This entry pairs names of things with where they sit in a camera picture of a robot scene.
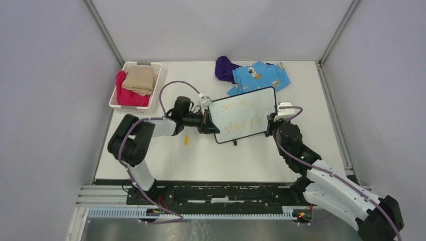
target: beige towel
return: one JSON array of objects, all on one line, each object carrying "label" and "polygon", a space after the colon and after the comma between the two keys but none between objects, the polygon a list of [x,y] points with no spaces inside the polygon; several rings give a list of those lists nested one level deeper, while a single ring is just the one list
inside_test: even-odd
[{"label": "beige towel", "polygon": [[157,83],[157,77],[152,67],[133,66],[129,69],[122,87],[141,96],[151,95]]}]

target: white laundry basket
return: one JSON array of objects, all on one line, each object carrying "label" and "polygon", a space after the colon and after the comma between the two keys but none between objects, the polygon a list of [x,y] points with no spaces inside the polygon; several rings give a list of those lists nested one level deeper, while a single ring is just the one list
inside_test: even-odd
[{"label": "white laundry basket", "polygon": [[110,99],[110,106],[118,112],[123,113],[136,113],[136,114],[154,114],[155,110],[158,107],[160,90],[164,86],[165,74],[162,72],[162,65],[160,63],[150,63],[150,62],[126,62],[123,67],[123,71],[128,73],[130,67],[138,66],[141,68],[152,67],[154,73],[158,75],[157,83],[154,87],[154,91],[149,98],[149,105],[147,107],[142,106],[128,106],[128,105],[119,105],[117,102],[117,87],[114,88],[113,95]]}]

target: purple cloth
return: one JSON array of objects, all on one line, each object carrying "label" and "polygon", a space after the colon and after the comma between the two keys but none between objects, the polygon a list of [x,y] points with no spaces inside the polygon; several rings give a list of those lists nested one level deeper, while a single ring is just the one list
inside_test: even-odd
[{"label": "purple cloth", "polygon": [[231,63],[231,61],[226,56],[219,57],[216,60],[215,75],[219,80],[235,84],[232,71],[238,67],[241,66]]}]

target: folded clothing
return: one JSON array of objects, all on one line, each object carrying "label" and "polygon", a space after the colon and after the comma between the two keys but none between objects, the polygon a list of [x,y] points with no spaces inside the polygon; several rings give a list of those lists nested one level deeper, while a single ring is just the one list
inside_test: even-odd
[{"label": "folded clothing", "polygon": [[216,60],[215,75],[216,78],[222,81],[231,82],[235,84],[234,75],[232,71],[240,65],[233,64],[226,56],[221,56]]},{"label": "folded clothing", "polygon": [[151,95],[155,88],[158,75],[152,67],[133,66],[129,69],[122,87],[142,96]]},{"label": "folded clothing", "polygon": [[127,79],[128,74],[120,71],[116,76],[117,102],[120,105],[129,106],[148,106],[150,95],[141,96],[130,90],[122,88],[123,82]]},{"label": "folded clothing", "polygon": [[239,67],[232,71],[236,85],[228,95],[236,95],[272,86],[279,91],[290,84],[284,65],[265,64],[260,61],[252,66]]}]

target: white table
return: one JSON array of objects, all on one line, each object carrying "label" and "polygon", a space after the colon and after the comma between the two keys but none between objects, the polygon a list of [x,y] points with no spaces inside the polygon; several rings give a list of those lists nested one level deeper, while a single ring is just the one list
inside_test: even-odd
[{"label": "white table", "polygon": [[[255,62],[235,62],[248,66]],[[227,97],[231,83],[215,77],[215,62],[163,62],[167,71],[166,83],[183,80],[210,98]],[[291,84],[276,92],[277,103],[292,101],[302,106],[303,113],[292,123],[299,125],[304,143],[319,153],[333,168],[344,173],[344,165],[333,130],[326,99],[313,61],[283,62]],[[189,86],[177,83],[163,91],[166,111],[178,96],[187,96],[198,103],[198,96]],[[125,114],[113,114],[103,147],[96,179],[127,179],[123,166],[108,153],[107,145]],[[156,114],[162,116],[159,106]],[[184,144],[189,136],[189,145]],[[293,173],[281,156],[272,137],[263,134],[232,142],[217,144],[214,135],[199,134],[196,128],[186,127],[174,137],[156,137],[151,140],[147,165],[157,180],[186,181],[247,181],[293,182],[299,176]]]}]

